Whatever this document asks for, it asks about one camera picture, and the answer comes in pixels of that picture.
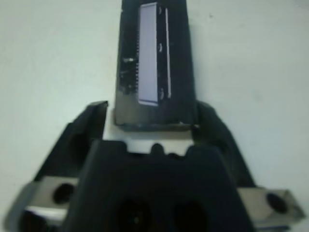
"black plastic part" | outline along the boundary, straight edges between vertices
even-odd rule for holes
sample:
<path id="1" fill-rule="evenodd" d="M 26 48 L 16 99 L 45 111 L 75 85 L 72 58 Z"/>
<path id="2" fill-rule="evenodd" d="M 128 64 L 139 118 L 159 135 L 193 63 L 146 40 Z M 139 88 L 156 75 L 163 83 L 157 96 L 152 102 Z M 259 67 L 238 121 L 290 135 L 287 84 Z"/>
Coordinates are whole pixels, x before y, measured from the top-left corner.
<path id="1" fill-rule="evenodd" d="M 139 8 L 150 2 L 157 2 L 162 10 L 168 9 L 169 16 L 171 97 L 159 100 L 158 106 L 139 104 L 136 88 Z M 164 19 L 157 18 L 158 43 L 166 36 Z M 197 106 L 186 0 L 122 0 L 118 47 L 115 125 L 125 131 L 189 131 L 197 122 Z M 160 90 L 167 89 L 167 66 L 162 64 L 166 59 L 158 55 Z"/>
<path id="2" fill-rule="evenodd" d="M 67 125 L 34 181 L 79 175 L 92 141 L 103 137 L 107 107 L 107 101 L 93 103 Z"/>
<path id="3" fill-rule="evenodd" d="M 218 149 L 193 146 L 184 159 L 175 159 L 158 144 L 143 155 L 127 152 L 123 142 L 94 141 L 60 231 L 121 232 L 125 228 L 254 231 Z"/>
<path id="4" fill-rule="evenodd" d="M 208 104 L 198 103 L 199 127 L 192 128 L 195 144 L 215 146 L 237 187 L 256 187 L 237 144 L 224 122 Z"/>

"hole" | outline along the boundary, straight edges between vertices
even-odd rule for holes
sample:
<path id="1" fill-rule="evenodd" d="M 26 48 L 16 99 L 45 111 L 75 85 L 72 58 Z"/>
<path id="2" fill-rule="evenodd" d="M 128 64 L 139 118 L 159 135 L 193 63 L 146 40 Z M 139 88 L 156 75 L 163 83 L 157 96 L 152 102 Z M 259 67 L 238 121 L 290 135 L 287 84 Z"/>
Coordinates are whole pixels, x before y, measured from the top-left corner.
<path id="1" fill-rule="evenodd" d="M 70 201 L 71 195 L 74 193 L 74 186 L 71 184 L 62 184 L 54 192 L 54 202 L 56 204 L 65 204 Z"/>
<path id="2" fill-rule="evenodd" d="M 177 204 L 174 208 L 174 221 L 180 232 L 205 232 L 208 219 L 199 203 Z"/>
<path id="3" fill-rule="evenodd" d="M 118 211 L 121 232 L 145 232 L 151 224 L 151 211 L 147 203 L 139 200 L 125 201 Z"/>
<path id="4" fill-rule="evenodd" d="M 270 207 L 276 212 L 280 214 L 285 214 L 288 211 L 288 207 L 281 197 L 273 193 L 269 193 L 267 194 L 266 199 Z"/>

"black rectangular object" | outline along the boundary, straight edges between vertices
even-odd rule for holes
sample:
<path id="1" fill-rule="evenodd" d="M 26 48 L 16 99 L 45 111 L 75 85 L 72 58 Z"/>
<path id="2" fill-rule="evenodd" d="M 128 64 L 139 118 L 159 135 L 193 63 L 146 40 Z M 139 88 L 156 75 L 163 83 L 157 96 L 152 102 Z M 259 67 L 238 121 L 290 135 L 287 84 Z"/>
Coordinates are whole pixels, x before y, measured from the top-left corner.
<path id="1" fill-rule="evenodd" d="M 114 122 L 127 131 L 197 121 L 185 0 L 123 0 Z"/>

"white background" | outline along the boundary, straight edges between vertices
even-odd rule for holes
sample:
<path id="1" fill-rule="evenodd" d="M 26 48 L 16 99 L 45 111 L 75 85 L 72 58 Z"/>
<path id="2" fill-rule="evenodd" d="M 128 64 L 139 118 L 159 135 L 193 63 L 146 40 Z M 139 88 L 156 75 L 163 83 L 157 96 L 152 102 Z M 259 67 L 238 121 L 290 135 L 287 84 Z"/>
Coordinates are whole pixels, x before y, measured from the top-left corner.
<path id="1" fill-rule="evenodd" d="M 309 1 L 187 4 L 198 99 L 229 126 L 257 184 L 290 189 L 309 212 Z M 90 102 L 113 108 L 120 12 L 120 0 L 0 0 L 0 219 L 68 122 Z M 104 136 L 136 148 L 110 118 Z"/>

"screw hole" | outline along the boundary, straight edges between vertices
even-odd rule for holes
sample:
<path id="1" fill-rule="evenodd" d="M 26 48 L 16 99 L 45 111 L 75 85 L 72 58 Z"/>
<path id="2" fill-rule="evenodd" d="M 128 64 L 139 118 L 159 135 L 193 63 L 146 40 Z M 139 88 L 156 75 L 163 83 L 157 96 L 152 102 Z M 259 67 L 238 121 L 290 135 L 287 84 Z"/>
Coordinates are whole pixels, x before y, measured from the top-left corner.
<path id="1" fill-rule="evenodd" d="M 71 184 L 62 184 L 54 192 L 54 202 L 56 204 L 65 204 L 70 201 L 71 195 L 74 193 L 74 186 Z"/>
<path id="2" fill-rule="evenodd" d="M 269 206 L 277 213 L 285 214 L 288 211 L 288 207 L 281 197 L 273 193 L 269 193 L 267 194 L 266 199 Z"/>

